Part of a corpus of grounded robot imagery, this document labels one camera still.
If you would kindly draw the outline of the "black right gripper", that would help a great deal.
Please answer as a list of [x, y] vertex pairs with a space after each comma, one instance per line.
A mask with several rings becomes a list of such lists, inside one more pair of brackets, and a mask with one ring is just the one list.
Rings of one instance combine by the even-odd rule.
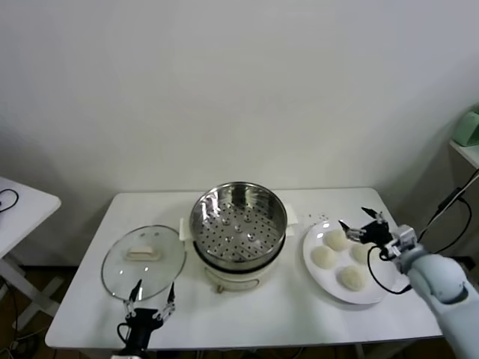
[[345, 236], [349, 240], [361, 240], [362, 244], [373, 243], [380, 248], [384, 248], [393, 238], [383, 213], [367, 207], [361, 209], [374, 221], [359, 229], [351, 228], [343, 221], [339, 221], [338, 223]]

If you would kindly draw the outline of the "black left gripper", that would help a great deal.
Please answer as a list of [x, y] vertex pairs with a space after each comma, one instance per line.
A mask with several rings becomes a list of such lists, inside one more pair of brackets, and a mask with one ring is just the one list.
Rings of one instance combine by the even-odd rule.
[[126, 339], [126, 346], [139, 350], [146, 350], [150, 341], [151, 334], [159, 329], [159, 323], [165, 324], [166, 321], [176, 310], [175, 305], [175, 283], [172, 282], [165, 305], [161, 310], [136, 308], [135, 302], [142, 285], [142, 279], [130, 291], [129, 297], [123, 300], [123, 306], [126, 313], [126, 324], [129, 328], [129, 335]]

